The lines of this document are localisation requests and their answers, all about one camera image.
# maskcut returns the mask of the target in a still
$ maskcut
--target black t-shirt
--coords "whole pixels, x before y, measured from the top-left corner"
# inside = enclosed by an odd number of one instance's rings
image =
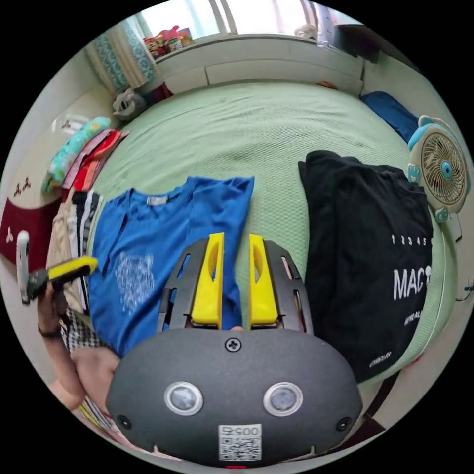
[[[433,227],[425,192],[402,170],[311,152],[298,163],[310,242],[305,286],[315,335],[360,383],[410,344],[431,274]]]

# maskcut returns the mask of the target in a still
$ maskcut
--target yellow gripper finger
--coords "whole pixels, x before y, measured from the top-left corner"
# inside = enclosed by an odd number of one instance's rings
[[[222,329],[223,281],[224,233],[220,232],[209,235],[191,314],[194,324],[217,326],[217,329]]]
[[[252,329],[253,326],[257,325],[275,324],[278,319],[278,310],[263,237],[249,234],[249,247],[250,288],[248,329]]]

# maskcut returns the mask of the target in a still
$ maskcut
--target bed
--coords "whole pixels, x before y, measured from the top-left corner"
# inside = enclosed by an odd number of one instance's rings
[[[104,201],[131,187],[165,193],[189,175],[255,176],[236,262],[243,321],[249,233],[285,247],[305,274],[308,216],[297,162],[310,151],[326,149],[356,156],[366,164],[405,169],[408,154],[402,138],[357,98],[291,82],[228,83],[182,93],[151,107],[124,130],[130,135],[94,185]],[[449,230],[434,219],[433,227],[433,273],[415,337],[393,367],[366,384],[410,363],[448,321],[457,287],[456,252]],[[94,228],[91,232],[89,254]]]

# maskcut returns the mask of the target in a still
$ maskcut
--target curtain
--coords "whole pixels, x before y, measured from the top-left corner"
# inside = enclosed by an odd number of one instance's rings
[[[143,18],[143,14],[139,11],[136,15],[134,15],[136,19],[136,25],[138,26],[138,31],[140,32],[143,38],[153,36],[147,22]]]
[[[99,79],[112,94],[124,86],[141,87],[159,74],[134,17],[99,35],[85,51]]]

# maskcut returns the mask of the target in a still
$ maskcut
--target blue t-shirt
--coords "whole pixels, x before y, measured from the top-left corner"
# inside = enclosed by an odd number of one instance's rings
[[[222,328],[241,325],[234,261],[254,178],[189,177],[164,195],[130,189],[105,204],[97,222],[89,276],[91,322],[119,357],[157,332],[161,293],[181,252],[224,232]]]

